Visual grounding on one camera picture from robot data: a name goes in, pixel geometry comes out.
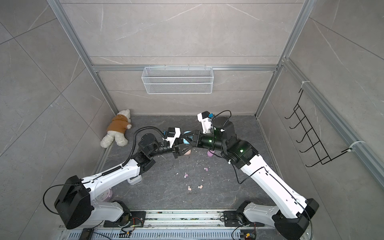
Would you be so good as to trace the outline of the blue earbud charging case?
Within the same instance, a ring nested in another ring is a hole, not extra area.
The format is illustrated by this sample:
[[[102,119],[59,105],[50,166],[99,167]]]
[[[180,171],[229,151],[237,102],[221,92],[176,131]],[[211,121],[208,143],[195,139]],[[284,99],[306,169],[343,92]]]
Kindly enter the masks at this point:
[[[183,133],[183,143],[190,145],[193,142],[193,133],[191,131],[185,131]]]

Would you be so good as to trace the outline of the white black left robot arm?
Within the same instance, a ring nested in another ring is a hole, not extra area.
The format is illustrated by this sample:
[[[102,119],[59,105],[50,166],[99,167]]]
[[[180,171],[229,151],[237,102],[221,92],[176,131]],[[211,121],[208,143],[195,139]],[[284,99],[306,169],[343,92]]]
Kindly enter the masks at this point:
[[[134,185],[141,181],[142,174],[154,164],[154,156],[173,153],[177,157],[184,155],[194,146],[193,133],[182,134],[179,128],[169,128],[161,132],[162,142],[153,134],[145,134],[137,141],[141,131],[153,129],[152,126],[141,128],[134,133],[133,148],[129,157],[121,164],[104,172],[80,179],[72,176],[61,184],[54,206],[68,230],[75,229],[90,221],[107,221],[120,227],[130,221],[129,208],[121,201],[103,202],[97,198],[121,182]]]

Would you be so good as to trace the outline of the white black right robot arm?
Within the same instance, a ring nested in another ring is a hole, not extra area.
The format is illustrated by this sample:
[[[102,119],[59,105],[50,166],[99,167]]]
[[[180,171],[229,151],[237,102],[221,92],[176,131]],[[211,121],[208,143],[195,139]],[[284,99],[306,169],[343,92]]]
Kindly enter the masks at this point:
[[[222,158],[256,182],[274,202],[273,206],[263,206],[245,201],[237,210],[239,224],[264,224],[275,227],[287,240],[311,240],[312,217],[319,204],[286,184],[249,142],[237,137],[228,117],[205,118],[200,123],[202,131],[183,133],[182,142],[189,147],[219,151]]]

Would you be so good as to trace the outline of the purple earbud charging case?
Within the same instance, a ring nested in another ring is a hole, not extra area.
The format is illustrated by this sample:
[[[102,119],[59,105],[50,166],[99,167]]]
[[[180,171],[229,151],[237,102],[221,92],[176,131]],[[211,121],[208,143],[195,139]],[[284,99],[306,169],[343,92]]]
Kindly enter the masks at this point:
[[[215,151],[208,150],[207,155],[208,157],[213,157],[215,155]]]

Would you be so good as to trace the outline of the white digital scale device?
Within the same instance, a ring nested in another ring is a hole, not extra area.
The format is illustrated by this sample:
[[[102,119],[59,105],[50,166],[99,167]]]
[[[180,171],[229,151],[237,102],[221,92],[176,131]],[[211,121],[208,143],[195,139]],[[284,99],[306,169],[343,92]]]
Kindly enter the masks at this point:
[[[142,175],[138,175],[138,176],[136,176],[136,177],[134,177],[134,178],[127,179],[127,182],[128,182],[131,186],[134,186],[134,185],[140,183],[142,180],[143,180]]]

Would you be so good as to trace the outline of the white teddy bear brown hoodie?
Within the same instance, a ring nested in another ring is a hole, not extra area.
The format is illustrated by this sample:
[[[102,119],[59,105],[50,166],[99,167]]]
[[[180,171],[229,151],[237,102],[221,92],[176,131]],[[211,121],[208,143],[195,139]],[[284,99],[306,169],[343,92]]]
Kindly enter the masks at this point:
[[[120,147],[128,144],[125,138],[126,130],[132,128],[131,112],[129,109],[120,111],[107,127],[107,134],[101,140],[100,146],[104,149],[108,148],[113,142]]]

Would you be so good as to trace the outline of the purple round container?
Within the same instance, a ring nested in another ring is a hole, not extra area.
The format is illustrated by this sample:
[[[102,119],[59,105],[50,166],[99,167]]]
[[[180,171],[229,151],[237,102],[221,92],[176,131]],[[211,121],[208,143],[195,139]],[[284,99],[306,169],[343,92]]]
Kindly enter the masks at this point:
[[[99,202],[109,202],[112,199],[112,197],[113,197],[113,190],[108,189],[103,193],[101,193],[100,195],[98,195],[96,197],[96,200]]]

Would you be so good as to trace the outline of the aluminium rail front frame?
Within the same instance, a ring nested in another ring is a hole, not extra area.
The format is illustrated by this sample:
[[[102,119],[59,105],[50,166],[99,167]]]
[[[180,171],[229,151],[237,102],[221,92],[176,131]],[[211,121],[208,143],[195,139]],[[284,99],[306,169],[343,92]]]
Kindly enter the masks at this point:
[[[59,227],[59,240],[282,240],[273,226],[226,227],[219,217],[235,209],[146,211],[142,227],[105,228],[95,221],[73,230]]]

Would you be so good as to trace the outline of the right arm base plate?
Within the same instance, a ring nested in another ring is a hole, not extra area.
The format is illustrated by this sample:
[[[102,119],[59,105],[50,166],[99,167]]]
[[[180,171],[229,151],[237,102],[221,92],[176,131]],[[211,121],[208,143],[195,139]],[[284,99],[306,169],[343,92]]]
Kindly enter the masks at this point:
[[[264,227],[265,224],[259,222],[251,222],[246,218],[245,214],[240,211],[224,211],[219,217],[221,222],[224,222],[226,227],[253,226]]]

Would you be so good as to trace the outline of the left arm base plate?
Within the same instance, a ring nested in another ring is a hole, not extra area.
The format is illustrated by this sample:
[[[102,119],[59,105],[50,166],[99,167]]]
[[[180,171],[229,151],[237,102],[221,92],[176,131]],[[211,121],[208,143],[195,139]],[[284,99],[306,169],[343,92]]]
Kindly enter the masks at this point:
[[[129,214],[123,214],[116,222],[104,221],[105,228],[123,228],[131,226],[142,227],[146,220],[146,211],[133,211]]]

